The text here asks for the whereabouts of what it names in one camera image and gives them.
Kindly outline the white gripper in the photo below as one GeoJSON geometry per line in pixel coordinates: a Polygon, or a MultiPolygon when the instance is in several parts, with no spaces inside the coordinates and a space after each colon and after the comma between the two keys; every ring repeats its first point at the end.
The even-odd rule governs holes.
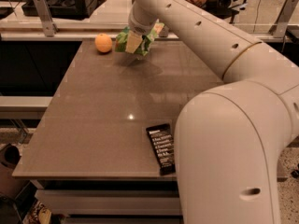
{"type": "Polygon", "coordinates": [[[148,13],[138,3],[133,3],[129,13],[128,25],[132,30],[128,33],[125,51],[134,53],[142,43],[142,36],[150,33],[157,18],[148,13]]]}

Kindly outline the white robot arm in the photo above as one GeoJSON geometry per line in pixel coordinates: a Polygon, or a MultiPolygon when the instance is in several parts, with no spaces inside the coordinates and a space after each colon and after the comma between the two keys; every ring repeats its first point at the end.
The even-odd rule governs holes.
{"type": "Polygon", "coordinates": [[[163,22],[220,79],[178,115],[184,224],[280,224],[277,167],[299,134],[299,68],[260,39],[185,0],[134,0],[130,28],[163,22]]]}

